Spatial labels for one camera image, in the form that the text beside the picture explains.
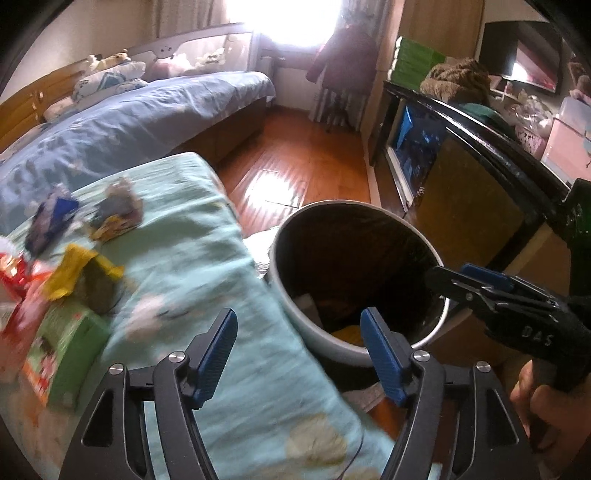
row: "window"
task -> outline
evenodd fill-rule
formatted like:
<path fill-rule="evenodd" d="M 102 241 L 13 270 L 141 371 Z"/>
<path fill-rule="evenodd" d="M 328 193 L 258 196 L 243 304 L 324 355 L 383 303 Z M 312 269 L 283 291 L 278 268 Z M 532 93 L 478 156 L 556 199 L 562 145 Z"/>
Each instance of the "window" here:
<path fill-rule="evenodd" d="M 335 30 L 342 0 L 226 0 L 231 22 L 245 22 L 280 44 L 324 44 Z"/>

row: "red jacket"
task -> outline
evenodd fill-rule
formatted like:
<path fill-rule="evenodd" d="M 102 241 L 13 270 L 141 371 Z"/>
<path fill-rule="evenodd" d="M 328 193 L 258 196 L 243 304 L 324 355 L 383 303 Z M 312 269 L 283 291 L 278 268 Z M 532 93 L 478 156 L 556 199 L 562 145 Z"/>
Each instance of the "red jacket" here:
<path fill-rule="evenodd" d="M 378 48 L 374 39 L 362 27 L 352 25 L 337 30 L 329 38 L 316 55 L 306 79 L 316 83 L 326 66 L 323 88 L 369 95 L 377 62 Z"/>

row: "blue blanket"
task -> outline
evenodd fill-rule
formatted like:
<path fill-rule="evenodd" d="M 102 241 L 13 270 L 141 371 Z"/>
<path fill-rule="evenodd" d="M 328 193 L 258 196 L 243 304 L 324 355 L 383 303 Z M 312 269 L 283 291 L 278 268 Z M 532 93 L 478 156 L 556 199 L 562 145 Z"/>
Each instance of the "blue blanket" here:
<path fill-rule="evenodd" d="M 79 414 L 110 365 L 154 365 L 185 349 L 221 308 L 231 307 L 238 338 L 213 399 L 195 412 L 219 478 L 378 480 L 393 442 L 343 400 L 257 278 L 211 168 L 195 154 L 181 154 L 125 175 L 144 200 L 145 219 L 101 253 L 124 265 L 137 289 L 116 308 L 111 339 L 87 376 L 78 411 L 42 408 L 23 380 L 0 388 L 0 414 L 42 478 L 57 479 Z M 94 204 L 115 177 L 76 196 Z M 26 226 L 11 234 L 17 244 Z M 49 260 L 59 260 L 69 242 L 91 247 L 81 231 L 71 230 Z M 151 410 L 147 426 L 155 472 L 164 480 Z"/>
<path fill-rule="evenodd" d="M 0 164 L 0 234 L 34 213 L 56 183 L 71 191 L 169 154 L 246 105 L 275 95 L 258 72 L 158 80 L 45 129 Z"/>

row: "television screen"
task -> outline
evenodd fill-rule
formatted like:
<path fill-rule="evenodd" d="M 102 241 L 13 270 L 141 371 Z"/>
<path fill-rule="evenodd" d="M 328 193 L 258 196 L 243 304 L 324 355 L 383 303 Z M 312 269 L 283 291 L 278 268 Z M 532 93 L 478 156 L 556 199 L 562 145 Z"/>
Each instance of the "television screen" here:
<path fill-rule="evenodd" d="M 479 62 L 491 75 L 556 93 L 561 52 L 562 38 L 547 22 L 491 22 L 485 24 Z"/>

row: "trash can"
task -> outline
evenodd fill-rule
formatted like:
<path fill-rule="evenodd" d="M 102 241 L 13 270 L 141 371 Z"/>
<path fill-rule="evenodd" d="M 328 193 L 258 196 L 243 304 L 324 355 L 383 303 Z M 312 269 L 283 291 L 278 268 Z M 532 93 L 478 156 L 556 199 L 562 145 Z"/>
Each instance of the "trash can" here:
<path fill-rule="evenodd" d="M 372 205 L 328 200 L 303 207 L 280 227 L 270 260 L 271 287 L 317 356 L 371 367 L 355 333 L 367 307 L 413 348 L 429 343 L 445 321 L 449 300 L 424 283 L 441 258 L 415 227 Z"/>

